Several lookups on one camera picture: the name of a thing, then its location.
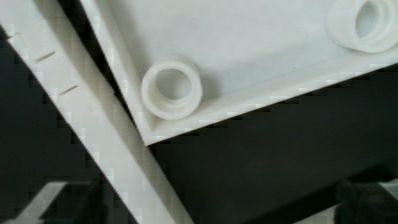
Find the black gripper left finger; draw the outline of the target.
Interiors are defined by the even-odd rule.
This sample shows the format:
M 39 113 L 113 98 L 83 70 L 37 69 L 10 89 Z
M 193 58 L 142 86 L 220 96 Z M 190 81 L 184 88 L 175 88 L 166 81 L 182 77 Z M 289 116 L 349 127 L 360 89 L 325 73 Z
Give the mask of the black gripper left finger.
M 0 224 L 106 224 L 99 184 L 47 182 L 17 216 Z

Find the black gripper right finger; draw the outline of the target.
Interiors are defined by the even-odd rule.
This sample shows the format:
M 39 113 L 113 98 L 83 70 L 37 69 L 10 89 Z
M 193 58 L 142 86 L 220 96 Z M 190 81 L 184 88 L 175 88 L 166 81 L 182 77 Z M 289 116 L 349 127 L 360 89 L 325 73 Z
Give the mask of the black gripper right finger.
M 333 224 L 398 224 L 398 177 L 344 180 L 335 188 Z

